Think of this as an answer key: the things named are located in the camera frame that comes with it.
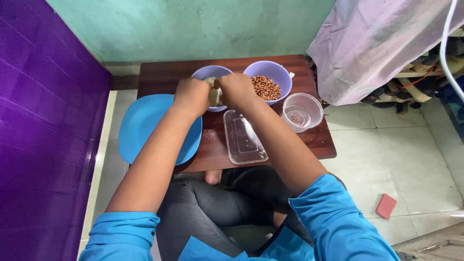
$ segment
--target purple panel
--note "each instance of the purple panel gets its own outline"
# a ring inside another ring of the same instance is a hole
[[[45,0],[3,1],[0,35],[0,260],[75,260],[110,74]]]

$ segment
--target wooden table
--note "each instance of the wooden table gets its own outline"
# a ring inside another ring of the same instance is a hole
[[[290,94],[305,92],[317,97],[314,75],[308,68],[305,57],[303,55],[283,55],[239,59],[143,63],[140,66],[137,98],[160,93],[174,94],[180,79],[190,77],[196,70],[206,65],[221,65],[233,72],[243,72],[248,65],[261,60],[276,62],[284,66],[289,72],[295,73]],[[284,99],[271,105],[271,108],[280,115],[283,103]],[[226,111],[227,109],[221,112],[207,111],[203,115],[203,132],[197,153],[187,162],[176,166],[174,169],[175,173],[236,167],[236,165],[230,163],[227,154],[223,121],[223,115]],[[317,127],[299,133],[298,136],[318,159],[334,158],[337,155],[325,118]],[[271,162],[267,160],[265,162],[241,166],[266,164],[271,164]]]

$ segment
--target plastic container lid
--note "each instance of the plastic container lid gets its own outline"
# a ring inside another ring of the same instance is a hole
[[[234,165],[266,161],[269,157],[253,128],[240,113],[228,110],[224,113],[227,151]]]

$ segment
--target red sponge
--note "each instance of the red sponge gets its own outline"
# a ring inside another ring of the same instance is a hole
[[[383,194],[379,204],[377,205],[377,208],[375,209],[375,212],[379,216],[388,220],[390,219],[390,215],[392,214],[395,205],[396,200],[394,198],[390,197],[387,194]]]

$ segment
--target clear plastic cup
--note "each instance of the clear plastic cup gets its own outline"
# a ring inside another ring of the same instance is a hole
[[[319,125],[324,117],[321,103],[306,93],[294,93],[284,101],[281,118],[296,133]]]

